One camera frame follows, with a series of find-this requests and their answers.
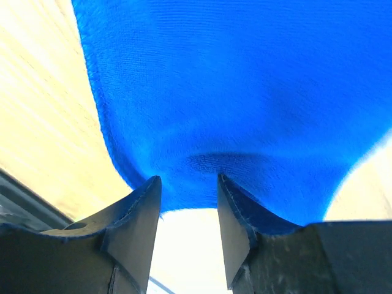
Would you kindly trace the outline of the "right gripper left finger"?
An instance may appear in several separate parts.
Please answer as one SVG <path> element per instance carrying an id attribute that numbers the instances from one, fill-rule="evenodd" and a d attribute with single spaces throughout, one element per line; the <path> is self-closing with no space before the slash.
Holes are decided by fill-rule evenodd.
<path id="1" fill-rule="evenodd" d="M 62 230 L 45 232 L 41 293 L 145 293 L 162 185 L 153 176 L 131 194 Z"/>

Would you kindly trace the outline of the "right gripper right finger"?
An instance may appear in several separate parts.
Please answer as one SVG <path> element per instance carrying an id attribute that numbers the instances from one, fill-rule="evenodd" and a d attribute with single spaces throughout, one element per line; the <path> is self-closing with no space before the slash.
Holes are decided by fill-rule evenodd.
<path id="1" fill-rule="evenodd" d="M 282 236 L 301 228 L 254 201 L 224 174 L 217 176 L 217 212 L 227 287 L 233 290 L 242 266 L 259 247 L 258 235 Z"/>

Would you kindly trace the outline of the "blue towel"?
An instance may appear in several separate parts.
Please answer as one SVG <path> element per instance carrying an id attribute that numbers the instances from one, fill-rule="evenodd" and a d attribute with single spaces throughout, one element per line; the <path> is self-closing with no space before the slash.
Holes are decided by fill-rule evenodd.
<path id="1" fill-rule="evenodd" d="M 323 219 L 391 129 L 390 1 L 74 1 L 104 141 L 162 211 L 215 208 L 223 173 Z"/>

